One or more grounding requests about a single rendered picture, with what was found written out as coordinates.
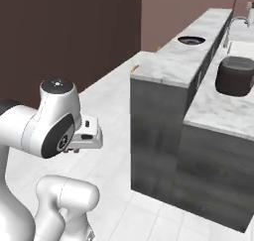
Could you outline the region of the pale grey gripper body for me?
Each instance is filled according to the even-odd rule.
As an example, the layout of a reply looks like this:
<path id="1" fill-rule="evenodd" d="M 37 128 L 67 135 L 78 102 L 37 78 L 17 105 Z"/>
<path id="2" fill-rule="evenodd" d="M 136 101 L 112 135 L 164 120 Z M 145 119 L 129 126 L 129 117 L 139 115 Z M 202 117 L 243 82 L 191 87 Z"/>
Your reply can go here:
<path id="1" fill-rule="evenodd" d="M 101 128 L 98 128 L 95 135 L 75 132 L 66 150 L 78 153 L 82 149 L 100 149 L 102 146 L 102 131 Z"/>

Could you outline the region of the grey island counter cabinet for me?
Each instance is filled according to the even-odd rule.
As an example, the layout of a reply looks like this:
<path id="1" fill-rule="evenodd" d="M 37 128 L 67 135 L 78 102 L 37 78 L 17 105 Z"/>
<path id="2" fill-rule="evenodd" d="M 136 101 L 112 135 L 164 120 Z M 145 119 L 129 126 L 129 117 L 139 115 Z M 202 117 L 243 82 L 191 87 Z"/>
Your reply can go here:
<path id="1" fill-rule="evenodd" d="M 254 86 L 242 97 L 215 88 L 231 18 L 208 9 L 140 57 L 130 78 L 131 187 L 243 232 L 254 216 Z M 254 57 L 254 31 L 231 30 Z M 188 46 L 181 36 L 205 42 Z"/>

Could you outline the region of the dark round plate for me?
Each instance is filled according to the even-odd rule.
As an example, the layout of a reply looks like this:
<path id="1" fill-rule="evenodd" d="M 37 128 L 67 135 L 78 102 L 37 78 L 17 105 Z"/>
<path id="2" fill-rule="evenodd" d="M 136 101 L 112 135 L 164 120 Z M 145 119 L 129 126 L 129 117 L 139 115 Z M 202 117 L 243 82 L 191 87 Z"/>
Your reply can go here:
<path id="1" fill-rule="evenodd" d="M 184 45 L 196 46 L 196 45 L 203 44 L 205 42 L 205 39 L 202 37 L 196 37 L 196 36 L 181 36 L 178 38 L 178 41 Z"/>

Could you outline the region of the dark grey toaster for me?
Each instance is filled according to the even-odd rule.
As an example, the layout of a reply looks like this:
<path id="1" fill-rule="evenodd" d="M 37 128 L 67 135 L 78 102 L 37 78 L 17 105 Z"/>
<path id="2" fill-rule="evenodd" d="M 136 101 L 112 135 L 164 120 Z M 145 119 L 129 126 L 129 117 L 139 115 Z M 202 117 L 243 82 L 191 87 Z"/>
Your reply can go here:
<path id="1" fill-rule="evenodd" d="M 228 56 L 218 67 L 215 88 L 219 93 L 242 97 L 254 86 L 254 60 Z"/>

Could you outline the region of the silver curved tap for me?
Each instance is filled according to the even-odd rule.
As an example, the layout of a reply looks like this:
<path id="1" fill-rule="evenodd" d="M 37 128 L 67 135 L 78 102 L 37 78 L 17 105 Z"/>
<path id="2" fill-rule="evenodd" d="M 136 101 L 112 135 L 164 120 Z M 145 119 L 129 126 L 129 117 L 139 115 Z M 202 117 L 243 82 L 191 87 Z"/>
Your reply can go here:
<path id="1" fill-rule="evenodd" d="M 249 22 L 249 20 L 246 17 L 244 17 L 244 16 L 237 16 L 237 17 L 232 18 L 230 23 L 228 24 L 228 28 L 226 30 L 225 39 L 224 39 L 224 43 L 223 43 L 223 47 L 224 48 L 227 48 L 227 46 L 228 46 L 230 29 L 231 29 L 232 24 L 235 21 L 243 21 L 247 25 L 246 26 L 247 28 L 250 27 L 250 22 Z"/>

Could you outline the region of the white and black bottle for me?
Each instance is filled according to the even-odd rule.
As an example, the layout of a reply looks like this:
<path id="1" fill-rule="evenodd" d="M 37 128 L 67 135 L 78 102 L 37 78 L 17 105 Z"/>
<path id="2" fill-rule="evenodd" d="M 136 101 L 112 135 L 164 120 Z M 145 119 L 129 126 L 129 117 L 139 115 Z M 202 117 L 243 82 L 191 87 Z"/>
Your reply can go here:
<path id="1" fill-rule="evenodd" d="M 247 2 L 247 20 L 248 20 L 248 27 L 254 26 L 254 1 Z"/>

